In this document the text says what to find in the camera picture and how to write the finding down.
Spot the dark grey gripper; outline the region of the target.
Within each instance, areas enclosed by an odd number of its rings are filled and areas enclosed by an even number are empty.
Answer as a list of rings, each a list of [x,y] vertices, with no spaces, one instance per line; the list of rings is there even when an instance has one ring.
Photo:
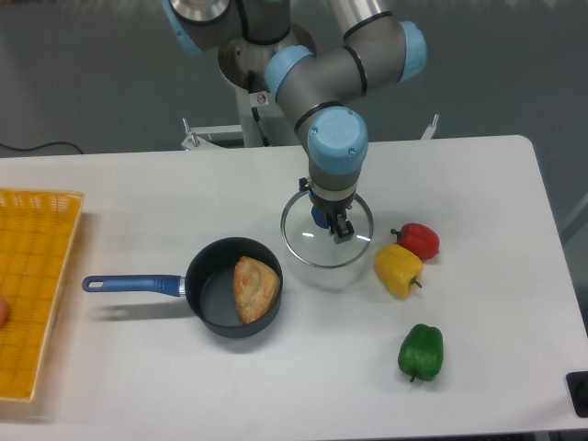
[[[299,191],[309,195],[315,224],[331,226],[335,243],[346,243],[354,237],[355,229],[346,218],[345,211],[355,196],[356,184],[342,190],[327,190],[315,184],[310,177],[302,177],[299,179]]]

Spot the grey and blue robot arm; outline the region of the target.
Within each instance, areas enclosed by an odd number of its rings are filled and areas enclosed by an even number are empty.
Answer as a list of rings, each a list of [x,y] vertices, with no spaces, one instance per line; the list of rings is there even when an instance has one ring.
[[[367,154],[368,129],[349,101],[397,84],[426,65],[423,32],[398,21],[383,1],[333,1],[341,48],[319,55],[291,19],[287,1],[166,1],[178,42],[190,52],[219,52],[224,77],[250,95],[268,93],[309,159],[316,223],[337,243],[354,229],[346,213]]]

